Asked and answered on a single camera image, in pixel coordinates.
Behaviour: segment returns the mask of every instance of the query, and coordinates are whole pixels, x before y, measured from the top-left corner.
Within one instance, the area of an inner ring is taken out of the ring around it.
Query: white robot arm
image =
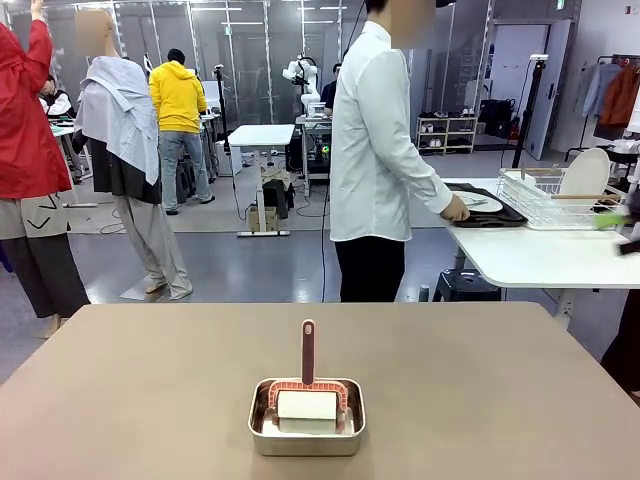
[[[320,101],[318,93],[318,67],[311,65],[307,60],[298,57],[289,63],[289,68],[282,71],[282,76],[294,85],[303,87],[302,104],[305,111],[309,112],[309,104]]]

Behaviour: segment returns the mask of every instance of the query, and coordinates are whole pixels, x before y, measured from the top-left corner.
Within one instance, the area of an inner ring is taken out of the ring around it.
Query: red jacket
[[[0,23],[0,198],[42,197],[71,188],[38,100],[52,50],[43,22],[31,24],[28,53]]]

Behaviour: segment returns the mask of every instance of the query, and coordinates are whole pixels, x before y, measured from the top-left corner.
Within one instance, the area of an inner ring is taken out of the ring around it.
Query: black bag
[[[516,101],[511,100],[483,100],[480,103],[478,122],[487,126],[484,133],[494,137],[508,138],[509,125],[513,116]]]

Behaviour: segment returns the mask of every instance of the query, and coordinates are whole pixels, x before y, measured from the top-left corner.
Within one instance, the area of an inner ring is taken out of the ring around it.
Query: metal tray
[[[273,457],[348,457],[360,448],[360,439],[366,426],[362,390],[349,379],[318,379],[342,382],[349,390],[349,407],[338,418],[335,435],[306,435],[282,433],[274,423],[275,411],[269,406],[269,387],[275,381],[300,380],[270,378],[260,382],[253,394],[249,413],[249,430],[256,451]]]

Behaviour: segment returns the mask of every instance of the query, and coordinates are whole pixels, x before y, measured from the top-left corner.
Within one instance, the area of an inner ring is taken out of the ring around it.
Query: yellow hoodie
[[[176,61],[154,68],[149,77],[151,99],[160,131],[200,133],[200,112],[207,102],[200,80]]]

